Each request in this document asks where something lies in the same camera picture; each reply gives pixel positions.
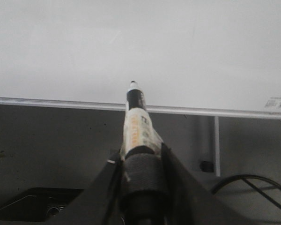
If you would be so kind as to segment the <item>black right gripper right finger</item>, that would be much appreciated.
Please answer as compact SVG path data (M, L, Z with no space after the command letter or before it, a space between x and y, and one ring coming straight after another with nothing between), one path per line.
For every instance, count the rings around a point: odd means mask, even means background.
M171 225L226 225L223 205L162 144L162 163L170 192Z

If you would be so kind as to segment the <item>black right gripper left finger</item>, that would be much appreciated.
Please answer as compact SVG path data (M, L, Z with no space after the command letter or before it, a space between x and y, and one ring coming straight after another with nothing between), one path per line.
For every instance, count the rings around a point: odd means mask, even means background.
M71 204L70 225L124 225L117 206L121 159L113 153L90 187Z

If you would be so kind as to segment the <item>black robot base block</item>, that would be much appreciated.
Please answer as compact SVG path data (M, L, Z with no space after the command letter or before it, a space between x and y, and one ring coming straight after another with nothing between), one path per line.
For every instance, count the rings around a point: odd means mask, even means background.
M59 214L84 190L30 188L0 206L0 221L44 222Z

